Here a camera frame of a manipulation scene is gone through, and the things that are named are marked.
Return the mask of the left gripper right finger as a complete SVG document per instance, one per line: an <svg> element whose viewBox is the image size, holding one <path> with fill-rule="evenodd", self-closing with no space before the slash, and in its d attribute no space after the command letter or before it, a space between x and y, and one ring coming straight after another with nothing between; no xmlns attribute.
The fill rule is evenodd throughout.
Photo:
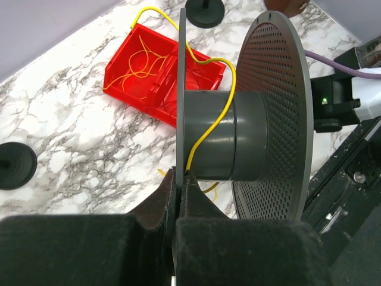
<svg viewBox="0 0 381 286"><path fill-rule="evenodd" d="M230 219L193 173L184 177L175 245L176 285L330 285L309 224Z"/></svg>

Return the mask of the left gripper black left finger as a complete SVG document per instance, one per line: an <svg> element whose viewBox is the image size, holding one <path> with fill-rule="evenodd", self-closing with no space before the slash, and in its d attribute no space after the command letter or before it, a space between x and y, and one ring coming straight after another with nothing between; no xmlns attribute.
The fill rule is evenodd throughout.
<svg viewBox="0 0 381 286"><path fill-rule="evenodd" d="M2 285L170 285L176 182L126 214L9 216L1 220Z"/></svg>

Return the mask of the grey cable spool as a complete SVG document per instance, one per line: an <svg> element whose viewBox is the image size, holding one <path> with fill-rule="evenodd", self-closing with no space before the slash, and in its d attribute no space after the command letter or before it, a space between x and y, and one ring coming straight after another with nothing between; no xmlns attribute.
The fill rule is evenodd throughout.
<svg viewBox="0 0 381 286"><path fill-rule="evenodd" d="M186 11L177 59L176 186L229 181L241 219L299 220L313 151L313 99L304 49L290 19L260 14L243 41L236 89L185 87Z"/></svg>

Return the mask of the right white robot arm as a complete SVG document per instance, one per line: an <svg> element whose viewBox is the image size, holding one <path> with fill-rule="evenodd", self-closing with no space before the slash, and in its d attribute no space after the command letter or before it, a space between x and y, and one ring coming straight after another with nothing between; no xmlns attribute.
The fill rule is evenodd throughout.
<svg viewBox="0 0 381 286"><path fill-rule="evenodd" d="M314 130L337 132L380 116L380 68L311 79Z"/></svg>

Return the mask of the beige microphone on stand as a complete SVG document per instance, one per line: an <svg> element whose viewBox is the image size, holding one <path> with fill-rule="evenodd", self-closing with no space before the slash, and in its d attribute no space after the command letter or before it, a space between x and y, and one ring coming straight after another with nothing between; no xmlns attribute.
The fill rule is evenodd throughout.
<svg viewBox="0 0 381 286"><path fill-rule="evenodd" d="M1 144L1 190L14 190L27 184L37 168L36 153L26 144Z"/></svg>

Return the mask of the red plastic bin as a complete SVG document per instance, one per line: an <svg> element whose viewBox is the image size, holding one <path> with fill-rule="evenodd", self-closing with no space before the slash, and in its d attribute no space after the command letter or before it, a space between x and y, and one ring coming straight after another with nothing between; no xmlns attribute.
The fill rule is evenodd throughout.
<svg viewBox="0 0 381 286"><path fill-rule="evenodd" d="M136 24L105 68L103 91L176 126L178 43Z"/></svg>

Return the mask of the black metronome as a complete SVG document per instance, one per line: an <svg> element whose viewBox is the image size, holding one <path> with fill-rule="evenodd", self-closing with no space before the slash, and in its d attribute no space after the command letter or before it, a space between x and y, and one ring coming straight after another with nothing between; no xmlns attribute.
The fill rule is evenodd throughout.
<svg viewBox="0 0 381 286"><path fill-rule="evenodd" d="M356 70L380 67L380 35L347 50L334 61Z"/></svg>

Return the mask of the silver microphone on stand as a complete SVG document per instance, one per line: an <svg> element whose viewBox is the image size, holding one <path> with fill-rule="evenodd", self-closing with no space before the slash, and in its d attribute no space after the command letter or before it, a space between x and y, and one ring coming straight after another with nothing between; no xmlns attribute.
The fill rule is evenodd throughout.
<svg viewBox="0 0 381 286"><path fill-rule="evenodd" d="M185 8L189 22L203 29L218 26L225 13L222 0L187 0Z"/></svg>

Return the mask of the brown wooden metronome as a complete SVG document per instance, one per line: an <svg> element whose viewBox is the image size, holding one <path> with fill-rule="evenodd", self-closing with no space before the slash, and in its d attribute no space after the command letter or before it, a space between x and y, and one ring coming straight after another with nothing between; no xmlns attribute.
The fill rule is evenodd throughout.
<svg viewBox="0 0 381 286"><path fill-rule="evenodd" d="M301 14L310 3L310 0L264 0L266 8L278 11L291 18Z"/></svg>

